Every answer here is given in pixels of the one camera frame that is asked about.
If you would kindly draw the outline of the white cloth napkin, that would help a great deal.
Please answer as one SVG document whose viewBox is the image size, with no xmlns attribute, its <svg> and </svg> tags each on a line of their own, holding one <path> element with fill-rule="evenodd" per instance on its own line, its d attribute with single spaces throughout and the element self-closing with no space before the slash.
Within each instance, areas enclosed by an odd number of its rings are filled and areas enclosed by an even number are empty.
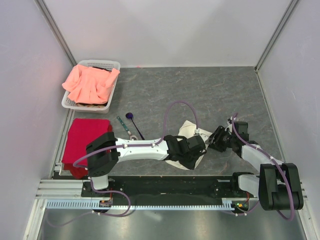
<svg viewBox="0 0 320 240">
<path fill-rule="evenodd" d="M 181 126 L 181 128 L 179 129 L 178 135 L 186 137 L 186 138 L 190 138 L 195 134 L 195 130 L 196 130 L 196 124 L 192 123 L 191 121 L 186 120 L 183 123 L 183 125 Z M 210 131 L 207 131 L 207 130 L 204 130 L 204 129 L 200 128 L 199 129 L 199 134 L 204 139 L 204 141 L 206 141 L 206 140 L 209 139 L 209 137 L 213 133 L 210 132 Z M 183 166 L 178 161 L 166 160 L 165 162 L 167 164 L 171 165 L 171 166 L 174 166 L 174 167 L 178 168 L 178 169 L 189 171 L 189 169 L 187 167 Z"/>
</svg>

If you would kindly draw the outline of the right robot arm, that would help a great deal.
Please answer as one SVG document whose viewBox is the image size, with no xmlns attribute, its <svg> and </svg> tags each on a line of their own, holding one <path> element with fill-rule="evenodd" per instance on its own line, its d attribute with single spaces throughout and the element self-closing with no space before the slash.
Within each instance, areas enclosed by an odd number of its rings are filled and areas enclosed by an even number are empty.
<svg viewBox="0 0 320 240">
<path fill-rule="evenodd" d="M 247 122 L 231 121 L 228 127 L 219 126 L 206 141 L 209 148 L 218 152 L 231 149 L 258 171 L 258 174 L 233 173 L 230 193 L 240 197 L 248 192 L 258 198 L 266 211 L 301 210 L 304 199 L 297 166 L 264 151 L 257 142 L 249 139 L 248 128 Z"/>
</svg>

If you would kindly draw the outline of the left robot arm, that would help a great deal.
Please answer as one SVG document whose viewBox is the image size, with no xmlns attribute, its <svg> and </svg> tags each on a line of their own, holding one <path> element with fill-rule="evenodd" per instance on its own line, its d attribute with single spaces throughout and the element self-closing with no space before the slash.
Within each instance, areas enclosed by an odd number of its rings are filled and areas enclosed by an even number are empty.
<svg viewBox="0 0 320 240">
<path fill-rule="evenodd" d="M 198 159 L 207 152 L 208 139 L 203 133 L 193 133 L 187 137 L 166 135 L 164 139 L 128 140 L 107 132 L 86 146 L 92 191 L 99 197 L 106 196 L 110 191 L 108 174 L 117 163 L 125 161 L 172 161 L 194 170 Z"/>
</svg>

